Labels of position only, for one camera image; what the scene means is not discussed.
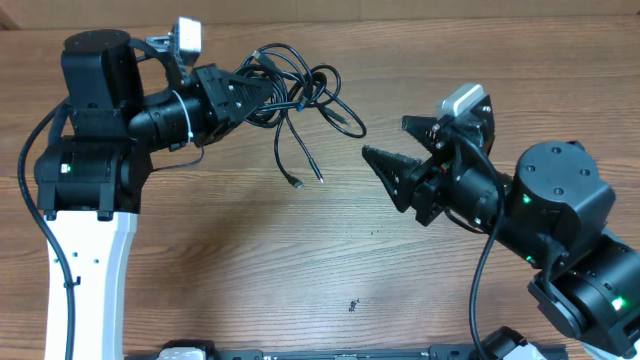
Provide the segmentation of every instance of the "green led light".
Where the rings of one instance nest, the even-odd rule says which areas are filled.
[[[613,308],[616,309],[616,311],[618,311],[622,309],[622,307],[625,305],[625,301],[623,298],[617,297],[611,302],[611,305],[613,305]]]

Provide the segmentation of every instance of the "wooden table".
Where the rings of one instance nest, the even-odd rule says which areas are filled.
[[[167,28],[130,31],[143,37]],[[28,133],[67,94],[59,54],[73,33],[0,32],[2,358],[43,356],[46,246],[15,168]],[[485,237],[444,217],[423,228],[413,211],[396,212],[360,156],[370,144],[426,157],[400,131],[400,118],[433,114],[466,82],[492,95],[498,170],[513,172],[537,142],[579,139],[616,190],[610,227],[640,248],[640,17],[211,26],[199,63],[231,70],[270,42],[293,45],[311,64],[336,66],[342,98],[369,135],[353,140],[313,111],[295,114],[326,180],[314,180],[285,130],[282,158],[305,181],[300,190],[275,166],[273,131],[249,125],[208,147],[200,166],[153,174],[129,261],[128,352],[176,338],[273,351],[469,343],[468,291]],[[165,85],[158,64],[142,67],[148,92]],[[30,179],[44,143],[29,159]],[[154,161],[196,154],[162,152]],[[495,246],[480,287],[481,336],[508,325],[585,356],[536,309],[526,290],[534,274]]]

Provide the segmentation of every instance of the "tangled cable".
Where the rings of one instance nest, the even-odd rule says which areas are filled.
[[[273,48],[287,50],[295,57],[302,68],[291,58],[279,52],[270,50]],[[270,57],[277,57],[284,60],[291,65],[294,71],[284,71],[279,69]],[[324,73],[325,71],[332,73],[336,79],[336,87],[333,91],[327,88],[328,78]],[[273,142],[273,152],[276,158],[276,164],[289,184],[296,188],[302,187],[303,183],[284,169],[280,161],[280,154],[278,151],[280,131],[285,121],[296,141],[298,141],[298,144],[300,144],[300,147],[307,156],[311,169],[313,169],[318,180],[320,180],[320,182],[324,182],[324,179],[315,160],[313,160],[311,153],[293,127],[293,123],[289,118],[289,110],[296,109],[298,112],[301,112],[306,108],[315,108],[331,126],[344,135],[352,138],[362,138],[367,134],[367,128],[364,123],[362,123],[362,120],[360,120],[358,115],[338,97],[342,87],[342,80],[338,70],[327,64],[321,64],[314,68],[309,68],[302,56],[300,56],[300,54],[289,45],[274,43],[259,48],[242,62],[242,65],[236,69],[235,74],[247,78],[261,78],[269,79],[271,81],[273,94],[271,95],[269,102],[259,106],[252,115],[245,119],[245,121],[251,125],[262,128],[276,128],[276,134]],[[293,82],[291,87],[288,86],[287,81]],[[324,95],[326,95],[327,98],[321,100],[320,98]],[[353,120],[355,120],[362,130],[361,133],[357,134],[349,132],[341,126],[341,124],[346,126],[350,126],[350,124],[343,116],[328,108],[328,106],[333,103],[338,104],[347,112],[347,114],[349,114],[351,118],[353,118]]]

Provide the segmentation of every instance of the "robotic arm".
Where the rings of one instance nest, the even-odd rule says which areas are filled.
[[[188,72],[200,54],[200,29],[199,22],[180,18],[167,36],[146,42],[120,30],[88,31],[65,41],[69,98],[38,127],[53,118],[49,145],[35,166],[38,208],[47,223],[39,224],[50,242],[46,359],[123,358],[129,250],[142,187],[160,170],[152,168],[150,154],[193,142],[204,155],[205,145],[222,139],[272,96],[266,79],[215,65]],[[136,58],[134,49],[145,55]],[[164,66],[168,87],[144,96],[137,63],[149,58]],[[74,135],[62,137],[67,117]],[[29,141],[19,162],[27,195]],[[35,205],[27,205],[38,218]]]
[[[414,208],[424,226],[445,212],[467,230],[491,234],[470,301],[482,359],[504,356],[480,344],[475,328],[475,292],[494,239],[541,270],[529,292],[558,331],[580,340],[596,358],[636,356],[640,256],[606,228],[615,194],[580,143],[534,145],[518,160],[513,178],[497,173],[488,161],[491,100],[477,84],[444,100],[439,117],[405,116],[402,127],[431,158],[362,150],[398,211]]]

